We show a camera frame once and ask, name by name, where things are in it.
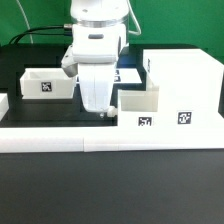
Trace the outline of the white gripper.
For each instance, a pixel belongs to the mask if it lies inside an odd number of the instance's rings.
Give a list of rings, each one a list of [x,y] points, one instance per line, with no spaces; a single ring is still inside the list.
[[[116,64],[79,64],[78,77],[82,102],[87,112],[104,118],[109,109]]]

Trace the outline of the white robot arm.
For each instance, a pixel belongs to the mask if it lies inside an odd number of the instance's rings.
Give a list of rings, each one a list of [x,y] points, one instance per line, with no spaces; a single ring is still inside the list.
[[[79,78],[87,112],[108,113],[119,55],[129,34],[141,34],[140,25],[130,0],[72,0],[70,14],[72,43],[61,67]]]

